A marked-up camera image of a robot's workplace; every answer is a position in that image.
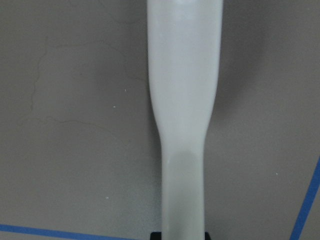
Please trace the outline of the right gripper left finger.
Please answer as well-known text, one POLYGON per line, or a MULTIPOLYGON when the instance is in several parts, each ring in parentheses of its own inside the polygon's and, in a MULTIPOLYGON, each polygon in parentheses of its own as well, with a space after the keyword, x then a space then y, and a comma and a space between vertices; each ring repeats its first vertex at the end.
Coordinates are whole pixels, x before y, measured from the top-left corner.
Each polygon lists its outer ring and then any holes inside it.
POLYGON ((159 231, 154 231, 150 234, 149 240, 162 240, 162 233, 159 231))

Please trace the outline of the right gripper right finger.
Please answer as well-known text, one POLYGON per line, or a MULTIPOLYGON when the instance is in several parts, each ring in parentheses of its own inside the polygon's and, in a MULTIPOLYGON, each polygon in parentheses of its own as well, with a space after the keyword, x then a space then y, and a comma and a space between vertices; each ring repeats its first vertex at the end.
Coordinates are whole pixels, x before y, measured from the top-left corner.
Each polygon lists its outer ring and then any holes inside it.
POLYGON ((204 239, 205 240, 211 240, 210 234, 208 232, 204 233, 204 239))

